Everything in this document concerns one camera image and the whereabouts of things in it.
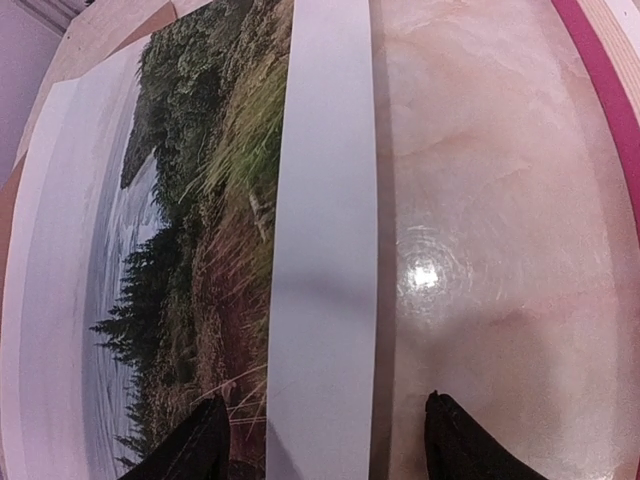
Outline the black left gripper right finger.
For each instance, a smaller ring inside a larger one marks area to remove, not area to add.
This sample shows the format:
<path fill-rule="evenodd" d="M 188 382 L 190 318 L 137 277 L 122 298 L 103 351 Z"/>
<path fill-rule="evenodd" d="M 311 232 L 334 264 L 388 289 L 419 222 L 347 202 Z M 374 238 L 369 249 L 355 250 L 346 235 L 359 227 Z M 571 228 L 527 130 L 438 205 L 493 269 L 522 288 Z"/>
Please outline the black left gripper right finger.
<path fill-rule="evenodd" d="M 424 448 L 431 480 L 545 480 L 508 452 L 448 394 L 429 394 Z"/>

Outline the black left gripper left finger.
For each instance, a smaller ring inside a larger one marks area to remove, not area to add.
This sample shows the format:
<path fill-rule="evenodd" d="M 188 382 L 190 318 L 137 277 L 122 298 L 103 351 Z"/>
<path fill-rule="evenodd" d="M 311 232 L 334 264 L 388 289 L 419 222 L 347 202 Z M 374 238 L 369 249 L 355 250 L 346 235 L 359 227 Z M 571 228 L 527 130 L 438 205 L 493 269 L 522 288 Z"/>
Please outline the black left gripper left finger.
<path fill-rule="evenodd" d="M 223 397 L 205 398 L 121 479 L 227 479 L 230 446 L 230 422 Z"/>

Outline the white mat board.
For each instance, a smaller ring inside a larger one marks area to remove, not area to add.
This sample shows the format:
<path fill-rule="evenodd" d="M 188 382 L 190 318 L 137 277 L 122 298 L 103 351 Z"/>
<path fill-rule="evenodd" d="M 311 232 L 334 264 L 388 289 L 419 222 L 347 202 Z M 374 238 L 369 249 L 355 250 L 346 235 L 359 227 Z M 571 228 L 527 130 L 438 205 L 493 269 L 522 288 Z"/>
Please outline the white mat board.
<path fill-rule="evenodd" d="M 377 256 L 369 5 L 298 1 L 275 223 L 270 479 L 369 475 Z"/>

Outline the landscape photo print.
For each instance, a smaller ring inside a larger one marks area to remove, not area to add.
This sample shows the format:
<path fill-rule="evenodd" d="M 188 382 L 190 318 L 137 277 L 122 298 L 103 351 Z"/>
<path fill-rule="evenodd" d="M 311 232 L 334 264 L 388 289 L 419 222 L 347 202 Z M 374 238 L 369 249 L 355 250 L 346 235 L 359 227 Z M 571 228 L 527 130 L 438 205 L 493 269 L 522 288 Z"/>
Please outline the landscape photo print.
<path fill-rule="evenodd" d="M 1 475 L 121 479 L 205 398 L 227 479 L 266 475 L 294 5 L 209 1 L 56 83 L 2 295 Z"/>

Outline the pink wooden picture frame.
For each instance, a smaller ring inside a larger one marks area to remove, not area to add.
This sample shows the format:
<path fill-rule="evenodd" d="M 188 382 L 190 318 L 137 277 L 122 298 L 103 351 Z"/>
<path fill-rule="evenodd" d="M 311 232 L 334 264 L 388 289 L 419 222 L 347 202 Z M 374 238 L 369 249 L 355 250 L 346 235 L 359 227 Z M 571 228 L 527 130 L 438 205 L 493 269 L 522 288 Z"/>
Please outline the pink wooden picture frame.
<path fill-rule="evenodd" d="M 553 0 L 603 107 L 639 218 L 639 5 Z"/>

